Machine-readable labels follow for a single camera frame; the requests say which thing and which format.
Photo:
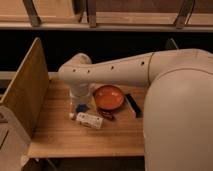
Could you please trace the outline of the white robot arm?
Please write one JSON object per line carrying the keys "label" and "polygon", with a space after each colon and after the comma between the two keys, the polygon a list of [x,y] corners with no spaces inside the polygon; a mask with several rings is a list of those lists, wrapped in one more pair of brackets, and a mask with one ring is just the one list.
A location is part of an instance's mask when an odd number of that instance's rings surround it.
{"label": "white robot arm", "polygon": [[213,171],[213,53],[151,52],[93,64],[77,54],[59,69],[80,103],[91,83],[148,86],[143,137],[146,171]]}

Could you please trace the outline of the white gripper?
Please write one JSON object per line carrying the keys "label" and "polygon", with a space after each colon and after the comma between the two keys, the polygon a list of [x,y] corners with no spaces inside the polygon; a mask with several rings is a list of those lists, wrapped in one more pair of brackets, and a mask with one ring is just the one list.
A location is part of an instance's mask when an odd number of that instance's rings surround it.
{"label": "white gripper", "polygon": [[74,104],[87,104],[91,100],[91,87],[87,83],[71,85],[70,98]]}

